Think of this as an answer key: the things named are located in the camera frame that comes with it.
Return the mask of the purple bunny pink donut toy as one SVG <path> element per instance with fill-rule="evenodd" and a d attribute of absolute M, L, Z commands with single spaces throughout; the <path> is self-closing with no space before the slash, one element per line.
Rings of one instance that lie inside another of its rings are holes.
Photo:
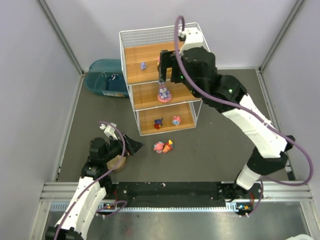
<path fill-rule="evenodd" d="M 159 82 L 159 89 L 157 94 L 157 99 L 161 103 L 168 103 L 172 100 L 172 94 L 166 87 L 164 82 Z"/>

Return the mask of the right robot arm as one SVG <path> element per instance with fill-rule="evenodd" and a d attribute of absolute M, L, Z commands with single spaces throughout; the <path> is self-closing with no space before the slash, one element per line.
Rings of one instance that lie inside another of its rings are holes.
<path fill-rule="evenodd" d="M 184 84 L 194 97 L 201 98 L 203 103 L 231 120 L 254 144 L 233 189 L 223 194 L 230 200 L 243 198 L 260 177 L 285 167 L 288 160 L 286 152 L 293 147 L 289 140 L 294 141 L 295 138 L 292 135 L 282 137 L 268 129 L 267 118 L 257 109 L 242 83 L 232 75 L 217 72 L 216 57 L 212 52 L 204 47 L 190 48 L 183 52 L 181 61 L 192 83 L 185 78 L 173 50 L 160 51 L 159 80 L 164 82 L 167 79 L 167 69 L 170 68 L 172 83 Z"/>

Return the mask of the small purple blob toy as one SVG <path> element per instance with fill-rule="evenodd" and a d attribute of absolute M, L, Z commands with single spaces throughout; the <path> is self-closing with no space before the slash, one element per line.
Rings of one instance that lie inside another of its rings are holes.
<path fill-rule="evenodd" d="M 141 62 L 141 63 L 140 63 L 140 69 L 141 69 L 142 71 L 144 71 L 144 70 L 147 69 L 147 64 L 146 64 L 146 62 Z"/>

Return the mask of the pink melody toy on shelf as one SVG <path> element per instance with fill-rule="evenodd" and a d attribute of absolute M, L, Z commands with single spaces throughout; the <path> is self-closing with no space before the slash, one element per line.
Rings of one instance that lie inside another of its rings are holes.
<path fill-rule="evenodd" d="M 174 116 L 174 117 L 172 118 L 172 124 L 173 124 L 174 126 L 179 126 L 180 123 L 181 123 L 181 117 L 180 117 L 180 116 Z"/>

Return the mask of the tan overturned bowl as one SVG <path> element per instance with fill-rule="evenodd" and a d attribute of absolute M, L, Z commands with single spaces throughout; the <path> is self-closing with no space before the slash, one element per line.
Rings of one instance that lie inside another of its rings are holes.
<path fill-rule="evenodd" d="M 113 172 L 120 171 L 123 169 L 126 165 L 127 157 L 121 157 L 121 155 L 116 156 L 115 158 L 111 159 L 106 166 L 109 170 L 112 169 Z"/>

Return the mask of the blue stitch toy figure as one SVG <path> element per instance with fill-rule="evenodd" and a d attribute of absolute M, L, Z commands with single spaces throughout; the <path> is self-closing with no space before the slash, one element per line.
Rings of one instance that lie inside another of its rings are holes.
<path fill-rule="evenodd" d="M 159 130 L 163 126 L 163 117 L 154 120 L 154 128 Z"/>

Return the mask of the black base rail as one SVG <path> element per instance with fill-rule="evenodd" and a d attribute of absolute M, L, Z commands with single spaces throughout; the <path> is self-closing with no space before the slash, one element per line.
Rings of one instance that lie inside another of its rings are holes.
<path fill-rule="evenodd" d="M 119 182 L 113 188 L 128 208 L 223 207 L 236 198 L 234 185 L 219 181 Z"/>

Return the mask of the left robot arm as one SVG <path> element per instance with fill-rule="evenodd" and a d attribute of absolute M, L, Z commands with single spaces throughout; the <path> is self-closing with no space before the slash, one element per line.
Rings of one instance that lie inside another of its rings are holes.
<path fill-rule="evenodd" d="M 45 232 L 46 240 L 85 240 L 98 211 L 100 202 L 115 192 L 107 163 L 116 157 L 137 153 L 144 144 L 122 134 L 120 139 L 109 137 L 109 142 L 97 137 L 91 140 L 89 156 L 83 166 L 77 189 L 55 226 Z"/>

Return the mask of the teal plastic bin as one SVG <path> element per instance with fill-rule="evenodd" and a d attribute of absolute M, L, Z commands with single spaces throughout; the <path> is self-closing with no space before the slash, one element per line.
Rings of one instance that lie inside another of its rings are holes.
<path fill-rule="evenodd" d="M 119 78 L 107 82 L 107 77 L 111 74 L 118 74 Z M 129 97 L 119 59 L 100 59 L 92 63 L 84 78 L 84 86 L 98 96 Z"/>

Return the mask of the dark blue object in bin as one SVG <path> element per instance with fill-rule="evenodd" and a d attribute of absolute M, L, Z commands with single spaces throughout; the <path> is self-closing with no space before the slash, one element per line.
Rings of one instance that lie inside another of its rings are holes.
<path fill-rule="evenodd" d="M 106 78 L 106 81 L 107 82 L 112 82 L 112 81 L 115 81 L 119 78 L 119 75 L 116 74 L 116 73 L 113 73 L 111 75 L 109 75 L 107 78 Z"/>

